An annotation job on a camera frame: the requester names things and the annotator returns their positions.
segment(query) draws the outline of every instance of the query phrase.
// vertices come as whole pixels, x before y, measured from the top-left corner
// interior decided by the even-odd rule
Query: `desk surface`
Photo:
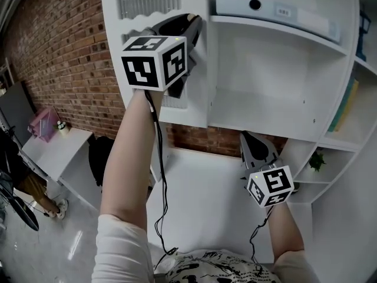
[[[227,249],[251,256],[250,235],[262,223],[261,209],[244,189],[246,180],[238,158],[172,149],[166,167],[168,212],[163,237],[167,249],[180,252],[195,249]],[[154,223],[162,215],[162,183],[156,183],[147,202],[148,240],[161,247]],[[312,207],[291,204],[290,210],[303,235],[305,246],[312,243]],[[255,237],[256,258],[272,263],[268,227]]]
[[[58,181],[70,161],[91,135],[90,131],[71,128],[65,137],[57,132],[49,143],[31,137],[22,150],[48,176]]]

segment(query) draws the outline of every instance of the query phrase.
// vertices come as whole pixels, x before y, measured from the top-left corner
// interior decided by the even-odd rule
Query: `pink box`
[[[59,120],[55,109],[49,106],[45,109],[38,110],[29,126],[33,130],[32,133],[34,135],[37,135],[40,139],[48,143],[57,132],[54,125],[56,125]]]

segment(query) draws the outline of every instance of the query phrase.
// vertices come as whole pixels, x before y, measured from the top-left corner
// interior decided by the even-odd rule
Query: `white table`
[[[246,180],[239,158],[172,149],[166,167],[168,212],[164,218],[166,248],[180,252],[195,249],[227,249],[251,256],[250,235],[262,223],[266,211],[244,189]],[[162,215],[162,183],[156,183],[147,202],[148,239],[161,247],[154,223]],[[312,243],[312,207],[290,204],[306,247]],[[268,227],[255,237],[256,258],[272,263]]]
[[[87,140],[91,135],[90,131],[71,128],[65,137],[57,132],[49,143],[31,137],[22,151],[54,181],[99,209],[101,189],[95,183],[88,160]]]

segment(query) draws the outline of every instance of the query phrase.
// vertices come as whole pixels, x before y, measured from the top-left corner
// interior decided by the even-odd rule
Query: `forearm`
[[[285,252],[304,250],[300,230],[287,203],[281,203],[273,208],[269,218],[269,228],[275,261]]]
[[[160,113],[163,93],[150,92]],[[104,173],[101,214],[146,230],[145,201],[155,138],[150,105],[137,90],[123,117]]]

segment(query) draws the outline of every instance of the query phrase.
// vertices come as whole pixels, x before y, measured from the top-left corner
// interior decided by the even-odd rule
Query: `small potted plant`
[[[55,125],[55,128],[59,130],[62,136],[66,136],[68,132],[70,131],[70,128],[68,128],[67,124],[65,121],[61,122],[58,121],[58,124]]]
[[[326,164],[323,160],[323,154],[315,151],[309,160],[310,169],[314,172],[319,172],[323,164]]]

